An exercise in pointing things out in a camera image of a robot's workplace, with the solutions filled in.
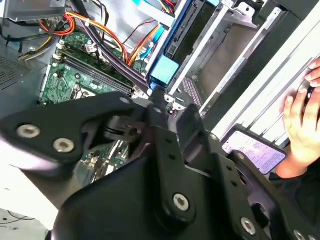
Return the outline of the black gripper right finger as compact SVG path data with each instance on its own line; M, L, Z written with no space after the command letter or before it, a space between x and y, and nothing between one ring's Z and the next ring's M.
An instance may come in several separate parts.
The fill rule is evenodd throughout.
M207 174L217 185L214 204L221 239L318 240L320 234L248 157L226 153L219 139L205 129L195 104L177 121L182 155L190 170Z

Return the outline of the person's hand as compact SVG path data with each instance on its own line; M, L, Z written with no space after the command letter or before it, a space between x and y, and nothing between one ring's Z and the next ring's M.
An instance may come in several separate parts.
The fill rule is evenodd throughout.
M283 120L290 140L290 151L275 170L282 179L305 174L320 157L320 60L313 61L309 69L311 72L305 80L314 90L307 105L308 90L304 87L298 90L296 97L288 96L284 104Z

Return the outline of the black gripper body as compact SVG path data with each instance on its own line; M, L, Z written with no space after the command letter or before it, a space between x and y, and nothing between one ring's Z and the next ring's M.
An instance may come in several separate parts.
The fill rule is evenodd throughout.
M191 225L175 226L155 213L158 192L152 162L141 159L73 194L60 208L55 240L242 240L219 197L219 184L207 174L186 169L184 182L196 206Z

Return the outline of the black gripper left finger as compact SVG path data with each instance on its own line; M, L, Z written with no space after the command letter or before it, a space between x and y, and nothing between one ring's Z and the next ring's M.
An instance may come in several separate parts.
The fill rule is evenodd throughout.
M153 94L147 107L111 92L18 112L0 122L0 137L1 152L13 154L10 165L53 179L71 175L93 149L124 140L130 143L126 166L142 159L152 163L156 216L177 227L196 218L192 194L183 181L186 167L177 136L168 129L161 92Z

